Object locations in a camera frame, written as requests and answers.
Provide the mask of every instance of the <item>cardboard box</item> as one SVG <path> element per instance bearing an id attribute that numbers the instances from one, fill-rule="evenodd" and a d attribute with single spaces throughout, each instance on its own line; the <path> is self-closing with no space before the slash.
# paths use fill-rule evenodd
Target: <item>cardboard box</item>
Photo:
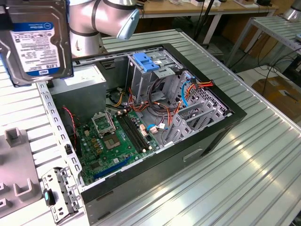
<path id="1" fill-rule="evenodd" d="M 260 95 L 264 82 L 260 79 L 252 85 Z M 263 96 L 294 122 L 301 121 L 301 93 L 282 77 L 268 78 Z"/>

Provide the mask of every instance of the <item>label sticker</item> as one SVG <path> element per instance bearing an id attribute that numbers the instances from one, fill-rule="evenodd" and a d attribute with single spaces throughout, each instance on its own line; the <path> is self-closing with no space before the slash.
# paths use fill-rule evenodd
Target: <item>label sticker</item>
<path id="1" fill-rule="evenodd" d="M 277 81 L 271 80 L 269 81 L 272 86 L 279 86 L 279 83 Z"/>
<path id="2" fill-rule="evenodd" d="M 23 70 L 31 76 L 56 73 L 60 68 L 57 47 L 50 42 L 55 34 L 51 22 L 15 23 L 10 32 Z"/>
<path id="3" fill-rule="evenodd" d="M 98 81 L 99 77 L 100 77 L 100 76 L 97 76 L 94 68 L 88 68 L 88 69 L 79 70 L 79 71 L 74 70 L 73 75 L 74 75 L 74 77 L 64 79 L 67 86 L 71 86 L 74 84 L 78 84 L 78 83 L 85 82 L 85 81 L 91 81 L 91 80 Z"/>
<path id="4" fill-rule="evenodd" d="M 160 124 L 158 125 L 158 127 L 159 127 L 160 129 L 164 129 L 164 128 L 165 128 L 165 124 L 164 124 L 164 123 L 160 123 Z"/>
<path id="5" fill-rule="evenodd" d="M 154 61 L 155 64 L 159 65 L 161 64 L 162 62 L 160 60 L 157 60 L 157 61 Z"/>

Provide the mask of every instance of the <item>gray plastic part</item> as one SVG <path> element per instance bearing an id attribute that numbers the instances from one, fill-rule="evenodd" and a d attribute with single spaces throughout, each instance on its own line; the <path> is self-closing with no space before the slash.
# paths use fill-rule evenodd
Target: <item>gray plastic part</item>
<path id="1" fill-rule="evenodd" d="M 34 197 L 37 192 L 35 185 L 32 183 L 32 181 L 29 178 L 27 178 L 26 186 L 19 187 L 17 184 L 13 184 L 13 186 L 14 186 L 15 197 L 19 198 L 19 200 L 22 202 Z"/>
<path id="2" fill-rule="evenodd" d="M 8 191 L 8 187 L 3 182 L 0 182 L 0 195 L 4 194 L 7 191 Z"/>
<path id="3" fill-rule="evenodd" d="M 8 129 L 4 132 L 5 140 L 10 147 L 15 147 L 23 142 L 22 134 L 18 128 Z"/>
<path id="4" fill-rule="evenodd" d="M 25 130 L 8 129 L 0 136 L 0 218 L 42 197 Z"/>
<path id="5" fill-rule="evenodd" d="M 161 79 L 163 79 L 169 75 L 175 75 L 174 71 L 171 70 L 169 67 L 158 69 L 158 70 L 154 71 L 154 73 L 158 76 L 158 78 L 161 78 Z"/>
<path id="6" fill-rule="evenodd" d="M 0 199 L 0 213 L 12 207 L 12 203 L 7 199 Z"/>

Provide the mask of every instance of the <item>green motherboard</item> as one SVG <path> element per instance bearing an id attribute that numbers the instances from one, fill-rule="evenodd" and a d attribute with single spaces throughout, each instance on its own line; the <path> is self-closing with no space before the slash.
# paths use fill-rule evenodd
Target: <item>green motherboard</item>
<path id="1" fill-rule="evenodd" d="M 137 114 L 130 111 L 127 113 L 127 117 L 135 125 L 135 130 L 141 134 L 139 126 L 143 123 Z M 144 149 L 143 152 L 135 149 L 128 134 L 124 131 L 121 121 L 118 121 L 115 115 L 111 119 L 116 130 L 114 133 L 106 133 L 104 136 L 100 136 L 97 132 L 110 125 L 103 118 L 96 121 L 97 129 L 92 120 L 77 127 L 81 146 L 79 161 L 83 169 L 81 176 L 86 185 L 159 149 L 158 143 L 151 134 L 146 137 L 141 136 L 149 148 Z"/>

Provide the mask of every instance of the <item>red wire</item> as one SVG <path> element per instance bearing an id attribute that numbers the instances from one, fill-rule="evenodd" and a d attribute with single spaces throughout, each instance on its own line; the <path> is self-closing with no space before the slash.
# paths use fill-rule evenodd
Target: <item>red wire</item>
<path id="1" fill-rule="evenodd" d="M 71 121 L 72 121 L 72 126 L 73 126 L 73 133 L 74 133 L 74 146 L 76 145 L 76 135 L 75 135 L 75 124 L 74 124 L 74 119 L 73 119 L 73 116 L 71 114 L 71 112 L 68 110 L 68 108 L 66 107 L 62 107 L 64 110 L 66 110 L 68 112 L 68 114 L 70 115 L 71 117 Z"/>

